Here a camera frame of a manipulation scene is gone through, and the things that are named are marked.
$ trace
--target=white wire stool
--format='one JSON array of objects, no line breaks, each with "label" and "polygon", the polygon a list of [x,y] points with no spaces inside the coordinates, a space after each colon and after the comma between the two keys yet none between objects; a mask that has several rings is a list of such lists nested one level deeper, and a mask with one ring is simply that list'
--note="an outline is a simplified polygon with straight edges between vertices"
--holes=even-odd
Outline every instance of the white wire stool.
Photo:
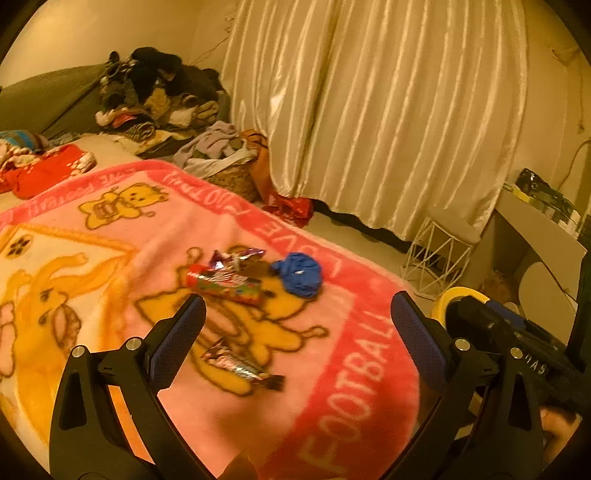
[{"label": "white wire stool", "polygon": [[[435,236],[447,239],[433,251]],[[472,250],[479,241],[478,231],[459,215],[448,209],[429,208],[427,217],[408,250],[402,277],[413,284],[417,295],[435,300],[453,287],[464,274]],[[434,271],[432,265],[442,261],[445,262],[445,267],[441,273]],[[419,273],[418,283],[413,276],[416,273]]]}]

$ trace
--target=pink blanket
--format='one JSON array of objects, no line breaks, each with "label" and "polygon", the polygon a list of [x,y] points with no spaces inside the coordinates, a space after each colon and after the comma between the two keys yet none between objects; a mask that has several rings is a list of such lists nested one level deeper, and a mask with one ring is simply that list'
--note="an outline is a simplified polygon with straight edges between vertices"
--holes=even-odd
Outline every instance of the pink blanket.
[{"label": "pink blanket", "polygon": [[[215,475],[244,449],[265,479],[384,472],[418,407],[417,373],[389,316],[405,284],[159,161],[78,177],[0,215],[0,407],[43,465],[71,348],[112,349],[145,336],[189,295],[189,264],[241,245],[268,251],[248,271],[266,301],[205,298],[206,327],[159,394],[171,419]],[[269,270],[294,251],[322,265],[314,301],[286,293]],[[285,375],[284,391],[205,364],[201,354],[220,337]],[[134,451],[147,458],[114,397]]]}]

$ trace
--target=white curtain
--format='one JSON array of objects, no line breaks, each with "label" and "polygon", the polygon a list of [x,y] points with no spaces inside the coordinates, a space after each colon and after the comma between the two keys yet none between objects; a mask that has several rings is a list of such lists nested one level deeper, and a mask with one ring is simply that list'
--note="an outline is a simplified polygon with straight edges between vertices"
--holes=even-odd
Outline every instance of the white curtain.
[{"label": "white curtain", "polygon": [[242,0],[222,80],[281,194],[410,239],[432,205],[484,228],[527,70],[521,0]]}]

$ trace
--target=wall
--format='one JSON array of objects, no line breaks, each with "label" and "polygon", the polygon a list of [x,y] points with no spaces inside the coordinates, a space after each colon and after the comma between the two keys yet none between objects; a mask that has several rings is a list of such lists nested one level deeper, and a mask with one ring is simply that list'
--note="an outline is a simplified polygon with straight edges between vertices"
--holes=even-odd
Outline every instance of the wall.
[{"label": "wall", "polygon": [[[524,124],[509,179],[514,180],[522,168],[530,168],[558,188],[578,146],[591,137],[591,67],[580,53],[568,66],[556,60],[552,49],[560,51],[576,47],[575,40],[543,0],[523,0],[523,3],[530,76]],[[578,127],[580,68],[583,70],[586,126],[583,132],[579,132]],[[587,147],[584,147],[561,190],[572,202],[577,200],[586,157]],[[583,204],[586,201],[580,198],[577,209],[584,211]]]},{"label": "wall", "polygon": [[0,85],[153,46],[221,69],[238,0],[48,0],[0,64]]}]

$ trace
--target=metal screw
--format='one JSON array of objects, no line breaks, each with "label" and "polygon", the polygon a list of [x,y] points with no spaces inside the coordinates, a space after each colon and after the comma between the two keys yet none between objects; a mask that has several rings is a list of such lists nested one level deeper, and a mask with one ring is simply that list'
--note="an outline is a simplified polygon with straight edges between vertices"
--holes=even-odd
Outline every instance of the metal screw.
[{"label": "metal screw", "polygon": [[139,347],[141,347],[142,345],[142,340],[141,338],[130,338],[129,340],[127,340],[127,343],[125,344],[125,347],[127,348],[127,350],[137,350]]},{"label": "metal screw", "polygon": [[470,342],[465,338],[458,338],[456,340],[456,348],[461,352],[467,352],[470,349]]},{"label": "metal screw", "polygon": [[86,352],[86,349],[82,345],[78,345],[76,348],[72,350],[72,356],[74,358],[79,358],[82,355],[84,355],[84,352]]},{"label": "metal screw", "polygon": [[515,346],[511,349],[511,356],[519,360],[523,358],[523,352]]}]

